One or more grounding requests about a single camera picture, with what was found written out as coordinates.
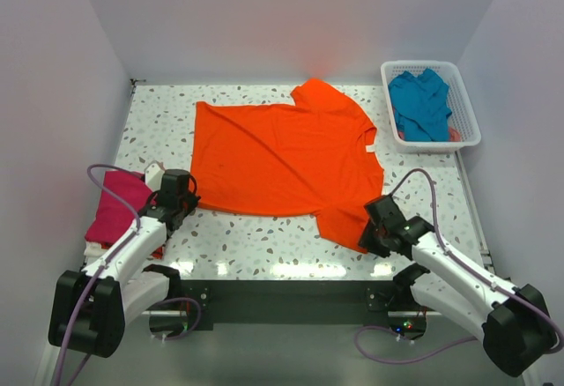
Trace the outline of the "orange t shirt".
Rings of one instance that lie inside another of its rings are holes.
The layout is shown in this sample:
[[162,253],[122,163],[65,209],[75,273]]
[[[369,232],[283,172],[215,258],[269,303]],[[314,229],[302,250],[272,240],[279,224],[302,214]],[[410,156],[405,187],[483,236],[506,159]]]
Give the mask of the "orange t shirt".
[[322,80],[308,80],[291,96],[291,104],[196,104],[190,172],[200,204],[243,215],[312,215],[322,238],[360,251],[364,206],[384,183],[367,150],[377,128]]

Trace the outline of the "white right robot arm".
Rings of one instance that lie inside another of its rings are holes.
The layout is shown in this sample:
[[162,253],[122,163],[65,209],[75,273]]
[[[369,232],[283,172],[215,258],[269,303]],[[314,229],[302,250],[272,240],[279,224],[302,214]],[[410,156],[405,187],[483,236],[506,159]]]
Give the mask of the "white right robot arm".
[[518,377],[542,356],[563,347],[563,334],[534,286],[515,286],[448,244],[437,226],[407,219],[385,195],[366,204],[359,245],[381,257],[397,253],[410,265],[393,278],[392,297],[404,309],[432,309],[472,334],[490,361]]

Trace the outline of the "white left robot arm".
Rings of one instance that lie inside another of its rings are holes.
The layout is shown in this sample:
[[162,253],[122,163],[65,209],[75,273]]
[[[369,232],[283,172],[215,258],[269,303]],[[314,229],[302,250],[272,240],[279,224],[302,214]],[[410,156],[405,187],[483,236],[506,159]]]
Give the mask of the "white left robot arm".
[[56,282],[48,341],[61,349],[107,358],[122,341],[127,325],[147,309],[199,305],[182,296],[180,272],[147,264],[200,200],[197,181],[186,170],[167,169],[130,227],[102,256],[80,271],[66,271]]

